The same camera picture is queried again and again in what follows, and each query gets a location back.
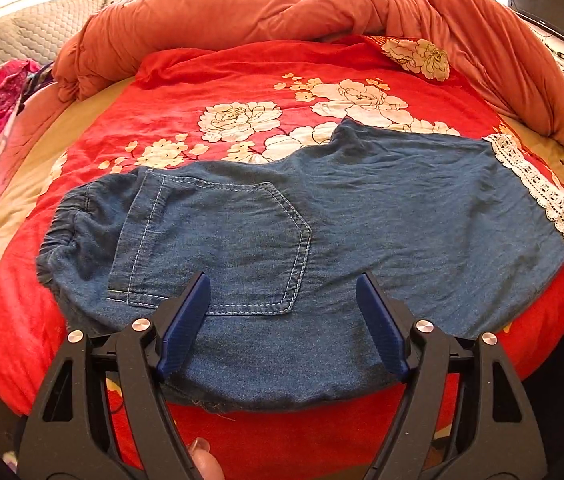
metal rivet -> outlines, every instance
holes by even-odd
[[[415,328],[417,328],[420,332],[424,332],[425,334],[428,334],[429,332],[433,332],[433,329],[435,327],[433,326],[433,323],[431,323],[430,321],[427,321],[426,319],[421,319],[415,324]]]
[[[67,339],[69,340],[69,343],[77,343],[82,341],[83,337],[84,334],[82,333],[82,330],[73,330],[73,332],[67,336]]]
[[[487,345],[495,345],[495,343],[498,342],[498,338],[491,332],[485,332],[482,334],[482,341],[484,341]]]
[[[133,330],[136,332],[144,332],[147,328],[151,326],[151,322],[148,319],[141,317],[133,322]]]

finger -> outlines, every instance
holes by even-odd
[[[188,453],[193,459],[193,463],[198,468],[204,480],[224,480],[224,473],[219,463],[212,454],[209,453],[209,443],[198,437],[188,448]]]

blue clamp pad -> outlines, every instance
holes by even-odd
[[[384,367],[404,380],[411,371],[404,336],[366,274],[358,277],[356,300]]]
[[[201,274],[162,338],[160,360],[155,369],[163,381],[180,370],[200,331],[210,300],[211,280]]]

back pocket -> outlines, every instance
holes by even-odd
[[[293,308],[311,229],[270,182],[237,185],[147,170],[120,233],[108,298],[155,308],[199,270],[212,316]]]

white quilted pillow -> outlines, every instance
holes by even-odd
[[[54,0],[0,18],[0,65],[30,58],[41,65],[56,58],[66,40],[82,28],[104,0]]]

